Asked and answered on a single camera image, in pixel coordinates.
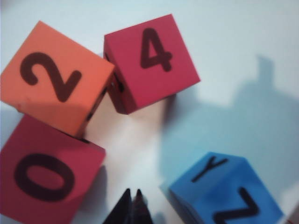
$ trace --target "black letter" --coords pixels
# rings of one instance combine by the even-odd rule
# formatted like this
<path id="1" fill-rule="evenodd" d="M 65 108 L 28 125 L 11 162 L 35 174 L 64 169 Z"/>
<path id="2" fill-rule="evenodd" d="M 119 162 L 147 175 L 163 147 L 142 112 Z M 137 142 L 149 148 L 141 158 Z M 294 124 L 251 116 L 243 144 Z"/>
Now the black letter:
<path id="1" fill-rule="evenodd" d="M 220 166 L 221 164 L 225 163 L 228 161 L 228 159 L 223 159 L 217 163 L 214 163 L 216 156 L 212 156 L 209 160 L 209 162 L 207 163 L 205 169 L 203 171 L 201 171 L 199 174 L 197 174 L 193 179 L 192 182 L 195 183 L 199 178 L 201 178 L 207 171 L 214 169 L 217 166 Z"/>
<path id="2" fill-rule="evenodd" d="M 258 206 L 245 188 L 240 188 L 239 194 L 248 208 L 217 212 L 213 215 L 216 224 L 227 224 L 225 220 L 255 216 L 259 213 Z"/>

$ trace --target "black number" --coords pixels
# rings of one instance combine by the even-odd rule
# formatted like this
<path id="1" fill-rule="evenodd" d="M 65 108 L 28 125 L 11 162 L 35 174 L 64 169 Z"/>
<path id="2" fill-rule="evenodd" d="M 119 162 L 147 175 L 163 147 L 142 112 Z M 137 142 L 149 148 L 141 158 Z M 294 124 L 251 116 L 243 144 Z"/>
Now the black number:
<path id="1" fill-rule="evenodd" d="M 154 57 L 150 56 L 150 41 L 153 44 L 153 47 L 157 53 Z M 140 65 L 144 69 L 147 69 L 151 66 L 161 64 L 164 71 L 171 70 L 170 59 L 172 54 L 170 52 L 165 52 L 160 41 L 160 38 L 153 28 L 147 28 L 143 31 L 142 36 L 142 48 L 141 48 L 141 60 Z"/>
<path id="2" fill-rule="evenodd" d="M 73 71 L 64 83 L 52 58 L 47 54 L 35 52 L 26 56 L 20 67 L 21 76 L 29 85 L 35 85 L 38 82 L 37 77 L 32 72 L 32 67 L 35 64 L 40 64 L 47 70 L 58 100 L 61 102 L 67 101 L 82 76 L 81 72 Z"/>
<path id="3" fill-rule="evenodd" d="M 64 179 L 64 185 L 59 189 L 52 190 L 34 183 L 27 176 L 27 170 L 31 166 L 45 167 L 56 172 Z M 24 157 L 14 171 L 14 179 L 18 187 L 26 194 L 47 202 L 63 200 L 75 183 L 74 174 L 65 163 L 45 154 L 30 154 Z"/>

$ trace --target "pink cube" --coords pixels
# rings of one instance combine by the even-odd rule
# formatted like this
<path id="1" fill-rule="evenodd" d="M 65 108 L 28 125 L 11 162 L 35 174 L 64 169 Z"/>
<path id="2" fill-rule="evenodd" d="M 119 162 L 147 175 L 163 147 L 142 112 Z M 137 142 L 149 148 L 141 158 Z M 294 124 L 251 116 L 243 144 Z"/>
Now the pink cube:
<path id="1" fill-rule="evenodd" d="M 171 14 L 105 35 L 104 57 L 116 66 L 108 92 L 120 113 L 200 81 Z"/>
<path id="2" fill-rule="evenodd" d="M 70 223 L 105 157 L 27 115 L 0 153 L 0 212 L 22 223 Z"/>

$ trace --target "white surface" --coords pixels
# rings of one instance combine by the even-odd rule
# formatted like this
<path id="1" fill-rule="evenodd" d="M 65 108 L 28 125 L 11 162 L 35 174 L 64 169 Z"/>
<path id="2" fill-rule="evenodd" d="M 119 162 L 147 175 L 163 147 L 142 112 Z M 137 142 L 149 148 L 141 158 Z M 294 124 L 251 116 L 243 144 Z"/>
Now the white surface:
<path id="1" fill-rule="evenodd" d="M 107 150 L 105 168 L 73 223 L 101 223 L 126 188 L 142 190 L 156 224 L 182 223 L 167 186 L 207 151 L 247 157 L 288 214 L 299 200 L 298 1 L 2 0 L 1 72 L 39 20 L 99 54 L 105 34 L 169 13 L 202 82 L 129 116 L 104 97 L 86 138 Z M 1 102 L 1 147 L 20 118 Z"/>

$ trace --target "cube face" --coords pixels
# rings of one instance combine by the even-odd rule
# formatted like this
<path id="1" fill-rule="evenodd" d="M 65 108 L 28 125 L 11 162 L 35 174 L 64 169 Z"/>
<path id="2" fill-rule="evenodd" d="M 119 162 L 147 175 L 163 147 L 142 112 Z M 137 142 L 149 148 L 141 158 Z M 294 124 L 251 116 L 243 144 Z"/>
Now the cube face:
<path id="1" fill-rule="evenodd" d="M 190 181 L 201 173 L 195 182 Z M 192 208 L 190 213 L 199 223 L 276 223 L 283 214 L 242 157 L 208 153 L 171 186 L 171 191 L 183 205 Z"/>
<path id="2" fill-rule="evenodd" d="M 114 66 L 38 22 L 1 74 L 1 100 L 80 137 Z"/>
<path id="3" fill-rule="evenodd" d="M 200 81 L 171 14 L 105 35 L 104 56 L 124 86 L 111 98 L 127 113 Z"/>
<path id="4" fill-rule="evenodd" d="M 0 212 L 22 223 L 70 223 L 105 150 L 25 115 L 0 153 Z"/>

